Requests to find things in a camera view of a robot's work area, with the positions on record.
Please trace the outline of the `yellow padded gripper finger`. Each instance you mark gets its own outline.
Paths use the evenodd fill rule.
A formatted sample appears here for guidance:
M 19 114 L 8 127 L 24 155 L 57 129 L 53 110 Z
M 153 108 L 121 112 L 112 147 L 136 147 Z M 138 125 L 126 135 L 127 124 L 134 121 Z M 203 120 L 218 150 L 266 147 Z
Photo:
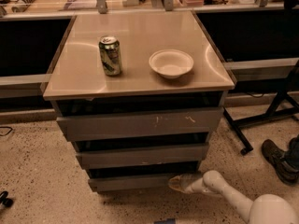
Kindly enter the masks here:
M 169 179 L 168 187 L 185 194 L 192 194 L 191 184 L 198 179 L 202 179 L 200 173 L 176 175 Z

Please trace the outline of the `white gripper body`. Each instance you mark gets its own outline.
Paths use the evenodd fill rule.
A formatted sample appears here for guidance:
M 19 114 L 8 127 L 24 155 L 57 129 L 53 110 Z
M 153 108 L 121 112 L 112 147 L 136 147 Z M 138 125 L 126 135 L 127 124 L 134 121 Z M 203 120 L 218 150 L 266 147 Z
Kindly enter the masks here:
M 210 189 L 202 179 L 198 179 L 191 184 L 193 193 L 203 193 L 203 194 L 214 194 L 214 191 Z

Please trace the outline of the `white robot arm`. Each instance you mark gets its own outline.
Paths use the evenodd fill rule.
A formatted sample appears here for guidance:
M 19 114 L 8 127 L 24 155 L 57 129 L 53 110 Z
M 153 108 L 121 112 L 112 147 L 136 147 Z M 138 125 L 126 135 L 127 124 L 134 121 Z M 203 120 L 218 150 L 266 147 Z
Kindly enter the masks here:
M 174 176 L 168 186 L 186 194 L 220 195 L 246 224 L 299 224 L 299 216 L 281 197 L 264 194 L 253 201 L 228 184 L 215 170 Z

